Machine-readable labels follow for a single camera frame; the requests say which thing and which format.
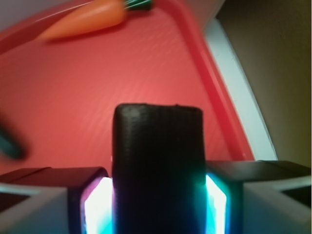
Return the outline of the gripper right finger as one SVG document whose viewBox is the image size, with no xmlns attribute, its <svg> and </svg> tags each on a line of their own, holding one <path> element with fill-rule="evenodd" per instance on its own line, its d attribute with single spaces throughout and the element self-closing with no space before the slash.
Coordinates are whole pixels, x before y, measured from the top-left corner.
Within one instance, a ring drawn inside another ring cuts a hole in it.
<svg viewBox="0 0 312 234">
<path fill-rule="evenodd" d="M 208 234 L 309 234 L 311 169 L 290 161 L 207 161 Z"/>
</svg>

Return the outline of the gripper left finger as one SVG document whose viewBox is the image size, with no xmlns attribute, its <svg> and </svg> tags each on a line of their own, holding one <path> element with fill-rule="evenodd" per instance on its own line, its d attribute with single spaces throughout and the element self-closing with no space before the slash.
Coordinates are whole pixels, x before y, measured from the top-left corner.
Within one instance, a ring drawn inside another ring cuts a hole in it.
<svg viewBox="0 0 312 234">
<path fill-rule="evenodd" d="M 102 167 L 24 168 L 0 176 L 2 234 L 111 234 L 112 180 Z"/>
</svg>

